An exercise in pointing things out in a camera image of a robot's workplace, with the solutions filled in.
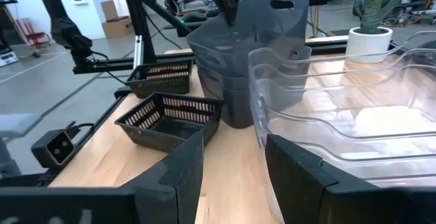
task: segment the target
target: potted plant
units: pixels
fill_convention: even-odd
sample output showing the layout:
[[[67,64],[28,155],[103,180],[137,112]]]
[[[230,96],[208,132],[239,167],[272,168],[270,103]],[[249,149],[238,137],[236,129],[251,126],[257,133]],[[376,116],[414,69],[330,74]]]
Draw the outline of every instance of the potted plant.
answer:
[[[349,30],[347,56],[357,54],[384,53],[389,48],[392,30],[381,27],[382,20],[402,0],[354,0],[354,8],[360,19],[360,27]],[[370,58],[351,58],[353,61],[377,63],[384,60],[386,55],[374,55]]]

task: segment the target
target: stacked clear bins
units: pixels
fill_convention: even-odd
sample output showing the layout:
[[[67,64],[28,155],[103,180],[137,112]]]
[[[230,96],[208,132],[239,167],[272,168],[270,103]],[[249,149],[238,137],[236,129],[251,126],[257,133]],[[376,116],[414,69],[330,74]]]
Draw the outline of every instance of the stacked clear bins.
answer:
[[[222,119],[228,125],[245,128],[253,124],[249,52],[269,47],[290,59],[305,44],[308,5],[309,0],[241,0],[234,26],[215,17],[187,36],[197,57],[204,96],[225,101]]]
[[[380,187],[436,184],[436,50],[384,56],[380,63],[371,56],[289,62],[269,49],[250,53],[251,107],[278,221],[264,158],[268,133]],[[307,64],[307,75],[286,74]]]

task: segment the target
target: white plant pot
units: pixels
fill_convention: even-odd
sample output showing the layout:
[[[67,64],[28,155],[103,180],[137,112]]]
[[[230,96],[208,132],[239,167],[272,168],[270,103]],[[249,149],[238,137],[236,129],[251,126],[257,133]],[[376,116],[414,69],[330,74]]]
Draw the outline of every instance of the white plant pot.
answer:
[[[378,29],[384,30],[385,33],[381,34],[362,34],[357,33],[360,27],[355,27],[349,30],[348,43],[345,55],[348,56],[348,61],[355,61],[359,63],[380,63],[387,54],[385,53],[389,49],[389,43],[392,39],[392,30],[385,27],[379,27]],[[367,57],[350,57],[354,55],[366,55],[375,54]]]

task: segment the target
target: cardboard box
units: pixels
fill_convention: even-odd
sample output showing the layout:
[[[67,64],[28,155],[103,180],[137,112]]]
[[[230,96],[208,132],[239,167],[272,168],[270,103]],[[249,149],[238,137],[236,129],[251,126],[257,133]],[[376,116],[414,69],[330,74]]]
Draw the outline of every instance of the cardboard box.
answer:
[[[116,12],[113,0],[102,2],[102,9],[106,20],[112,20],[113,18],[118,17],[118,12]]]
[[[105,22],[102,25],[107,38],[123,37],[135,32],[130,17],[118,21]]]

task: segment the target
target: basket handle slot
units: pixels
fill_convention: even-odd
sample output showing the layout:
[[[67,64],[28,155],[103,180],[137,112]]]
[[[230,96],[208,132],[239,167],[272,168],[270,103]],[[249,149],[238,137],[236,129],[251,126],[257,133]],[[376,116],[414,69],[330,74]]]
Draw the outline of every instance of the basket handle slot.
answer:
[[[295,7],[295,4],[293,1],[284,1],[284,0],[271,0],[270,6],[274,10],[290,10]]]
[[[126,119],[126,122],[129,120],[129,123],[131,123],[132,126],[145,126],[145,121],[149,121],[150,117],[152,117],[156,112],[159,113],[157,108],[152,107],[152,105],[148,103],[145,106],[142,106],[140,109],[132,111],[132,113]]]
[[[195,107],[192,106],[186,106],[186,105],[180,105],[180,106],[171,106],[171,105],[166,105],[167,109],[171,109],[171,110],[179,110],[179,111],[184,111],[184,112],[193,112],[196,114],[201,114],[201,115],[207,115],[210,116],[214,111],[205,111],[205,110],[200,110],[197,109]]]
[[[171,74],[171,73],[173,73],[173,72],[175,72],[175,71],[178,71],[178,70],[176,70],[176,69],[172,69],[171,67],[169,67],[169,68],[165,68],[165,69],[162,69],[162,70],[160,70],[160,71],[157,71],[157,72],[153,72],[153,75],[159,75],[159,74]]]

